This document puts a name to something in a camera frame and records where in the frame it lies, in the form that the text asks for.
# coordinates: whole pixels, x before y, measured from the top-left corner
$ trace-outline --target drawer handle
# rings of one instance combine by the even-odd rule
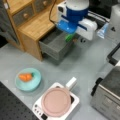
[[[24,17],[25,19],[28,19],[28,18],[29,18],[29,14],[28,14],[28,13],[24,13],[24,14],[23,14],[23,17]]]
[[[47,4],[48,4],[48,1],[47,1],[47,0],[44,0],[44,1],[43,1],[43,5],[44,5],[44,6],[47,6]]]

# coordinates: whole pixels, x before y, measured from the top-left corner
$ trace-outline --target pan handle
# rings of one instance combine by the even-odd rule
[[[75,77],[73,77],[67,84],[66,84],[66,88],[68,90],[71,90],[75,84],[77,83],[77,79]]]
[[[120,48],[120,43],[107,56],[107,61],[114,66],[118,63],[118,60],[113,58],[113,55],[117,52],[119,48]]]

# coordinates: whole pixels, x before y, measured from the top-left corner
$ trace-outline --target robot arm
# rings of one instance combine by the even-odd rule
[[[92,40],[97,24],[85,19],[88,14],[89,0],[66,0],[57,6],[57,27],[69,34],[77,33]]]

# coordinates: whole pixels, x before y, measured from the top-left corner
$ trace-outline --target orange carrot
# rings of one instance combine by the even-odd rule
[[[19,74],[18,76],[22,81],[28,82],[32,79],[32,74],[31,73],[22,73]]]

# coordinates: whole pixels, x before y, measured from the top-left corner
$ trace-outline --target gray tabletop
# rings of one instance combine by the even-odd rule
[[[116,46],[115,42],[96,37],[94,41],[81,43],[79,40],[61,61],[45,56],[38,61],[10,44],[0,49],[0,80],[26,106],[32,109],[34,102],[54,82],[65,85],[73,76],[77,85],[72,89],[81,102],[70,115],[72,120],[107,120],[90,105],[91,90],[98,77],[105,77],[113,68],[106,56]],[[15,77],[24,68],[36,68],[41,72],[42,81],[33,92],[23,92],[16,88]]]

